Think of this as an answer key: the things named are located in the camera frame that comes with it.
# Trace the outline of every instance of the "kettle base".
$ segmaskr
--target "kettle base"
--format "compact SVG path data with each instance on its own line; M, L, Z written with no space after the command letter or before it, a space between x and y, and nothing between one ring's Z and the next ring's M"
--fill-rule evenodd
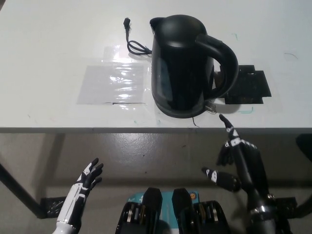
M161 105L159 105L157 102L155 102L156 106L166 115L174 118L192 118L195 116L200 115L201 113L205 112L205 107L203 106L202 109L196 109L196 110L188 110L188 111L178 111L178 110L168 110Z

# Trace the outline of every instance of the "black pad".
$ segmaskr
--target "black pad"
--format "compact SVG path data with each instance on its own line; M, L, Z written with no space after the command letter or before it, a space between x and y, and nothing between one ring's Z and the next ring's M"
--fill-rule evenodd
M223 73L214 76L216 88L222 84ZM233 88L225 95L225 104L263 104L263 97L271 92L263 71L256 71L253 65L240 65Z

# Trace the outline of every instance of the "cable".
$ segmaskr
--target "cable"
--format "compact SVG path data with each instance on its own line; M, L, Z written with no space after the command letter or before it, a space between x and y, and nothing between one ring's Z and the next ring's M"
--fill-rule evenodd
M129 41L129 31L130 31L130 19L129 18L125 18L125 20L123 22L123 26L126 29L127 48L128 48L128 51L131 54L139 55L139 56L140 55L150 55L150 54L152 54L152 51L149 48L147 48L146 46L143 46L142 44L138 43L135 40L130 40Z

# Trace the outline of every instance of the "yellow sticker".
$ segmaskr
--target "yellow sticker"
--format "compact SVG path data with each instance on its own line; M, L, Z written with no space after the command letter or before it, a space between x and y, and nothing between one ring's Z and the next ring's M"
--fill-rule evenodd
M190 196L192 200L195 200L197 198L197 195L194 192L190 192Z

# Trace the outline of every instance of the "kettle lid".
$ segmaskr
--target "kettle lid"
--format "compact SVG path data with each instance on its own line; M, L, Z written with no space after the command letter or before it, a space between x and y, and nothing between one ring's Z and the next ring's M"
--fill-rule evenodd
M192 47L199 34L207 34L203 23L186 15L166 17L155 30L155 38L160 46L178 48Z

